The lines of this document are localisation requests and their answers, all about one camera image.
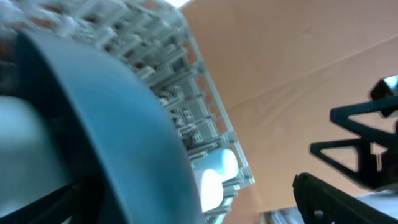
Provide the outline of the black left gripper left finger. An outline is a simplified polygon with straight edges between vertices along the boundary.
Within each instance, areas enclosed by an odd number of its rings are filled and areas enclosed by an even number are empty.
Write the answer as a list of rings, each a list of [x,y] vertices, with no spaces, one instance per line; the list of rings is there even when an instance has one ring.
[[[103,183],[87,177],[1,217],[8,224],[96,223],[103,201]]]

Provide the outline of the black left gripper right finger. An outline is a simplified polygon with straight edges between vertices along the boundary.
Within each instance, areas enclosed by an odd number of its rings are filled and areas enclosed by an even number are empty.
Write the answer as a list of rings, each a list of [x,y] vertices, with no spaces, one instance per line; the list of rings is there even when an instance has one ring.
[[[397,219],[312,174],[296,175],[292,187],[297,208],[305,223],[397,224]]]

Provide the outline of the light blue bowl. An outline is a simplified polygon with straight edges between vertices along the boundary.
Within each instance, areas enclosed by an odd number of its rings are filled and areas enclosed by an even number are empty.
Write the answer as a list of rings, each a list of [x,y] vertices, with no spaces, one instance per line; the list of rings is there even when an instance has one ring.
[[[68,185],[73,180],[35,108],[1,97],[1,216]]]

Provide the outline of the dark blue plate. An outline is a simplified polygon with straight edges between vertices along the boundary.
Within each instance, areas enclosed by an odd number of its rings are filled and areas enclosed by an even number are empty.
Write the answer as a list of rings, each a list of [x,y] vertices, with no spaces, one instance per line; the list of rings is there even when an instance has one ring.
[[[16,95],[50,126],[74,179],[94,177],[96,223],[205,221],[167,112],[126,66],[84,43],[24,31]]]

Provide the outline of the light blue cup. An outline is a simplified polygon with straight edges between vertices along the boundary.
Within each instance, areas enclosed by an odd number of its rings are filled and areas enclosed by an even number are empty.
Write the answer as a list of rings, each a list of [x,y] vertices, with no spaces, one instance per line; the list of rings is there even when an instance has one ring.
[[[235,153],[230,149],[215,149],[201,159],[192,162],[195,170],[212,169],[222,182],[226,182],[238,176],[239,164]]]

